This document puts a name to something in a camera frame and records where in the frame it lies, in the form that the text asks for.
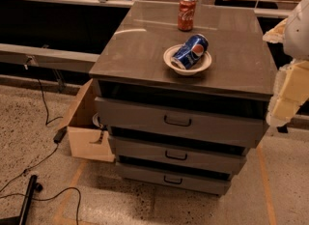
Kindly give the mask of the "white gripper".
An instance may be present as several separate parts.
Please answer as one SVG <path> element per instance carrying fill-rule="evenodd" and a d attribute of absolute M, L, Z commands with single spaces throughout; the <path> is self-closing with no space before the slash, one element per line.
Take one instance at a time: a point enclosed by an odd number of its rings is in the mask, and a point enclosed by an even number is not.
<path fill-rule="evenodd" d="M 301 0 L 288 19 L 264 33 L 263 40 L 283 43 L 284 52 L 294 58 L 276 73 L 267 109 L 267 123 L 282 127 L 309 99 L 309 0 Z"/>

